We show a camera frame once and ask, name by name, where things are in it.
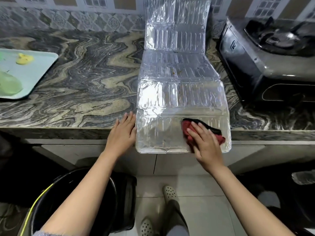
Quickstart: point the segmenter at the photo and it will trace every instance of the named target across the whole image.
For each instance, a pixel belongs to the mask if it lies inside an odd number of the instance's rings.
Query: yellow cord
[[[25,223],[24,223],[24,226],[23,226],[23,229],[22,229],[22,231],[21,231],[20,236],[23,236],[23,234],[24,234],[24,231],[25,231],[27,222],[28,222],[28,220],[29,220],[29,218],[30,218],[30,215],[31,215],[31,213],[32,213],[32,210],[33,210],[33,208],[34,208],[36,202],[37,202],[37,201],[43,196],[43,194],[45,194],[45,192],[46,192],[47,190],[49,190],[49,188],[52,187],[52,186],[53,186],[53,183],[52,183],[46,190],[44,190],[44,191],[40,194],[40,196],[38,196],[38,198],[36,199],[36,201],[33,203],[32,207],[30,208],[30,210],[29,210],[29,212],[28,212],[28,214],[27,214],[27,217],[26,217],[26,220],[25,220]]]

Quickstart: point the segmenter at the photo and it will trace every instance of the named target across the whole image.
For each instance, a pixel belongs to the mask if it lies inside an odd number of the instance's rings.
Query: marble countertop
[[[50,51],[59,59],[27,98],[0,101],[0,131],[21,138],[106,139],[117,117],[136,110],[143,44],[143,32],[1,32],[0,48]],[[313,139],[312,110],[243,108],[213,40],[206,54],[225,86],[232,140]]]

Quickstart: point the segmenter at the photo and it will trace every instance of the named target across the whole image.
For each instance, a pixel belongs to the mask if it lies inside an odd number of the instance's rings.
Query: green vegetable
[[[0,96],[15,95],[22,89],[21,81],[6,72],[0,71]]]

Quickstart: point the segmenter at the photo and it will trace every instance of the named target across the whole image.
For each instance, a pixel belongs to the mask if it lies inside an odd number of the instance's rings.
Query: forearm
[[[248,236],[293,236],[294,234],[258,201],[227,168],[211,172],[230,201]]]
[[[42,227],[58,235],[88,235],[117,157],[102,153],[86,176]]]

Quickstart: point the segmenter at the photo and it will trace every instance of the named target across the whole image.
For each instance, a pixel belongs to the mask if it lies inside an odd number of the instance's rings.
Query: hand
[[[137,128],[135,127],[136,114],[130,111],[129,115],[124,114],[119,121],[116,119],[109,136],[107,144],[102,155],[110,155],[119,158],[136,141]]]
[[[196,158],[202,167],[212,174],[214,170],[224,166],[222,151],[218,140],[202,123],[197,125],[192,122],[191,124],[196,132],[198,132],[195,133],[187,128],[187,132],[195,140],[195,144],[193,144],[192,147],[195,151]]]

